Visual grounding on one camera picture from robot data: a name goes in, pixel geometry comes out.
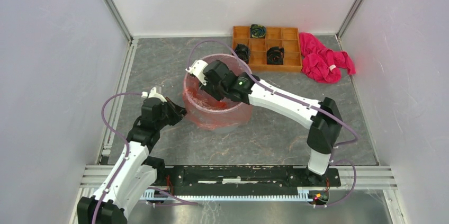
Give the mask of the red translucent trash bag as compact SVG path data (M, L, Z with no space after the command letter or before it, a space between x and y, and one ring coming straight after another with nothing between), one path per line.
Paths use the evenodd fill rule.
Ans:
M249 77L234 56L224 53L193 61L183 81L187 118L199 128L225 133L247 123L253 112Z

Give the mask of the grey plastic trash bin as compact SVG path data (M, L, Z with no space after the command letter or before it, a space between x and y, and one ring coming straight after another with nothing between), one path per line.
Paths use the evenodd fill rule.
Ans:
M253 106L234 102L225 97L216 101L200 89L199 80L186 74L183 80L183 101L186 118L201 129L215 133L228 133L249 122Z

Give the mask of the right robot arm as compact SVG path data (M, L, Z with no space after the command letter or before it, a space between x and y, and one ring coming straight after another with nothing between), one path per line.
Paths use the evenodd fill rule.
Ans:
M327 169L336 139L342 129L342 116L331 98L312 100L278 89L246 72L236 75L228 66L214 60L197 60L188 69L199 81L200 89L217 101L224 98L236 103L259 106L294 120L309 130L311 149L306 180L313 186L327 179Z

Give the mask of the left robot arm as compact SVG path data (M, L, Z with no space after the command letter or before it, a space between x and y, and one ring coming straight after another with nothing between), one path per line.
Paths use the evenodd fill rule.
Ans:
M150 185L166 180L164 160L150 156L161 130L174 126L187 110L159 93L141 93L141 115L123 136L121 159L90 197L77 204L78 223L127 223L134 206Z

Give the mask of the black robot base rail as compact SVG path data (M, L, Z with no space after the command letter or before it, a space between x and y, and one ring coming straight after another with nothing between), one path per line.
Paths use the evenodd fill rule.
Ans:
M164 187L174 196L294 196L297 189L339 187L336 168L316 175L293 165L174 165L161 158L142 162L156 170L154 187Z

